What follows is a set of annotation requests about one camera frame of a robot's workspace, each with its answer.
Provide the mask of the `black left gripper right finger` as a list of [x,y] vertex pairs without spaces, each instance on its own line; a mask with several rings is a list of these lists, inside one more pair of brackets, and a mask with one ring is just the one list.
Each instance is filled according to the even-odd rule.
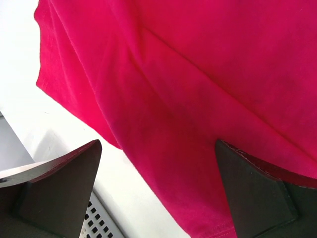
[[317,180],[222,140],[215,155],[237,237],[315,238]]

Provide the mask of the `magenta t-shirt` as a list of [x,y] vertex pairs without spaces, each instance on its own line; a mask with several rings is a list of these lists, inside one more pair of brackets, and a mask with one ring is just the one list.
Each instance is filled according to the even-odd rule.
[[37,86],[121,149],[193,238],[232,238],[222,139],[317,175],[314,0],[41,0]]

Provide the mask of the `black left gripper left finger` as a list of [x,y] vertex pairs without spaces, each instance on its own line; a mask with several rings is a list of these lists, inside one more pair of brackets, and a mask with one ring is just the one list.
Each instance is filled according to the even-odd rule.
[[77,238],[101,160],[93,140],[23,172],[0,178],[2,238]]

